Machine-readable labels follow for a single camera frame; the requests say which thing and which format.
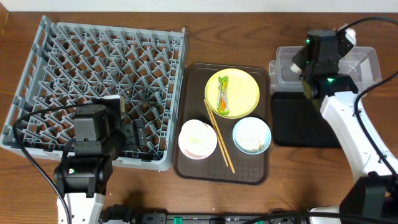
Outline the green orange snack wrapper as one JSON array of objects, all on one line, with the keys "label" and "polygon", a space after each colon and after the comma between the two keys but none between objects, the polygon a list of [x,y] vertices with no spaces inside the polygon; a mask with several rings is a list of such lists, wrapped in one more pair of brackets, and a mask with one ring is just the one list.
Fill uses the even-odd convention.
[{"label": "green orange snack wrapper", "polygon": [[229,114],[229,107],[228,107],[228,82],[229,82],[229,78],[227,76],[218,77],[217,111],[221,115]]}]

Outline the white paper cup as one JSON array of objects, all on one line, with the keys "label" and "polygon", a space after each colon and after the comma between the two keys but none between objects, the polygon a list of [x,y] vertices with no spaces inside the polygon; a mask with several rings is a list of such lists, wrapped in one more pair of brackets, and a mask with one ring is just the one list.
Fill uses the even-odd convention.
[{"label": "white paper cup", "polygon": [[197,119],[191,119],[182,126],[179,144],[184,151],[188,151],[196,156],[207,154],[207,128],[205,124]]}]

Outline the light blue bowl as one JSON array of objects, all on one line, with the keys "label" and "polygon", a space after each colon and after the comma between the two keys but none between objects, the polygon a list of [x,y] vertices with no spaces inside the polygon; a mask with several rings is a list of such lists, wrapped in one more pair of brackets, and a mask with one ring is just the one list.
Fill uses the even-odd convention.
[{"label": "light blue bowl", "polygon": [[234,125],[233,142],[245,154],[261,154],[267,151],[271,141],[271,129],[262,119],[245,117]]}]

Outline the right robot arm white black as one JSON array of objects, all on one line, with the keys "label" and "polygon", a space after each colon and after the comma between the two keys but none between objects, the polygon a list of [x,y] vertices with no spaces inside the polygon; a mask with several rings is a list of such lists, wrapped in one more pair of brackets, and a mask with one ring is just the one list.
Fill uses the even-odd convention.
[{"label": "right robot arm white black", "polygon": [[353,30],[311,30],[292,59],[303,94],[335,133],[355,181],[339,206],[312,209],[311,223],[397,223],[397,158],[361,107],[363,94],[339,69],[355,45]]}]

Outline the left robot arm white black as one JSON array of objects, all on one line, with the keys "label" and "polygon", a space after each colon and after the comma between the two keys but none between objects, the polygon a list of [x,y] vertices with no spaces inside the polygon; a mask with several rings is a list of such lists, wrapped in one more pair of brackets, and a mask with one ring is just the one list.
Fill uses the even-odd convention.
[{"label": "left robot arm white black", "polygon": [[118,105],[85,105],[75,111],[74,128],[54,172],[58,222],[98,223],[113,161],[125,149],[146,145],[144,123],[123,124]]}]

